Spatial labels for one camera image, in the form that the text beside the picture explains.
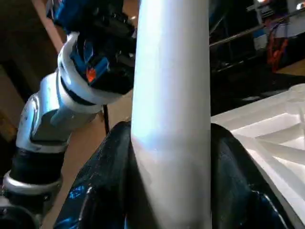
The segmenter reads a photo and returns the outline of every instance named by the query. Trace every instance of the silver robot arm segment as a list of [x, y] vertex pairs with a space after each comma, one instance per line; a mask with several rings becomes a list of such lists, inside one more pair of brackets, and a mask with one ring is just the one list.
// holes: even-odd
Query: silver robot arm segment
[[16, 222], [28, 224], [23, 228], [39, 228], [52, 207], [72, 131], [94, 119], [103, 104], [121, 97], [91, 88], [78, 74], [70, 59], [77, 37], [70, 36], [58, 56], [58, 69], [41, 81], [21, 114], [18, 151], [3, 180], [0, 208], [10, 217], [21, 217]]

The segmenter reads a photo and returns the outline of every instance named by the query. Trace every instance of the silver metal cylinder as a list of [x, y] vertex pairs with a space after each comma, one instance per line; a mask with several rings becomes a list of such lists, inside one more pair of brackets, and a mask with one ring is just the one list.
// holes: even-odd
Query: silver metal cylinder
[[208, 21], [208, 0], [141, 3], [132, 146], [154, 228], [211, 227]]

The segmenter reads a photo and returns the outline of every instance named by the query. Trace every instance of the orange part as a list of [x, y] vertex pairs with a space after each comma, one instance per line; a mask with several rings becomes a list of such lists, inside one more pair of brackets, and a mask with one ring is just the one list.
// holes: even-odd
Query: orange part
[[88, 82], [92, 82], [96, 78], [96, 71], [94, 68], [87, 69], [86, 71], [86, 77], [88, 79]]

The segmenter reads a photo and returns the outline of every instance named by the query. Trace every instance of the white cylindrical pole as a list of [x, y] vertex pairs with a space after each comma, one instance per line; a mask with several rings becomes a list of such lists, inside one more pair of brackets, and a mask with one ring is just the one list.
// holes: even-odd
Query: white cylindrical pole
[[208, 0], [141, 3], [132, 146], [162, 229], [211, 227], [208, 21]]

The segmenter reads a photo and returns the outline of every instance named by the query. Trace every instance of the black joint segment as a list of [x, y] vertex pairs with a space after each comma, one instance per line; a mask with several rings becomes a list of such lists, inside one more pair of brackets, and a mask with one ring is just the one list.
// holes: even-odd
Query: black joint segment
[[64, 152], [37, 153], [18, 148], [10, 177], [27, 184], [50, 184], [61, 177]]

